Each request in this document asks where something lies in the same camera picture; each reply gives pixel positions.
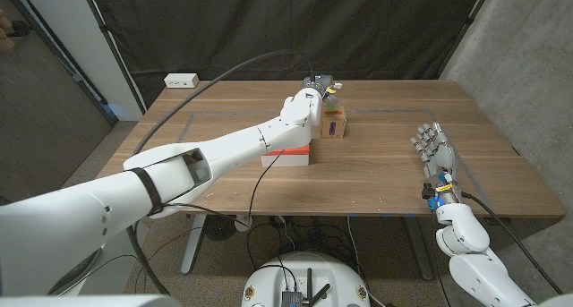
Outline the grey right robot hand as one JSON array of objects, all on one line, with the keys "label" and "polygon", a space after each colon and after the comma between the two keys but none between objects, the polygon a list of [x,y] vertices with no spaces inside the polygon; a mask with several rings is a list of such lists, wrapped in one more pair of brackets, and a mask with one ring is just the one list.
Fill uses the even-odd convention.
[{"label": "grey right robot hand", "polygon": [[436,210],[442,205],[460,203],[456,154],[440,124],[423,124],[410,141],[423,162],[426,182],[422,198],[428,201],[429,208]]}]

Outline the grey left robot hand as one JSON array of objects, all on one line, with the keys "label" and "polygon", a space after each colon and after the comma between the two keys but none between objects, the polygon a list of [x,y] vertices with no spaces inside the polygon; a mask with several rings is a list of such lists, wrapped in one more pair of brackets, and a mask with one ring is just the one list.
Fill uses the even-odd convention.
[{"label": "grey left robot hand", "polygon": [[332,75],[311,75],[304,78],[304,88],[313,88],[320,92],[322,102],[327,112],[338,111],[338,98],[336,93],[342,89],[341,82],[335,82]]}]

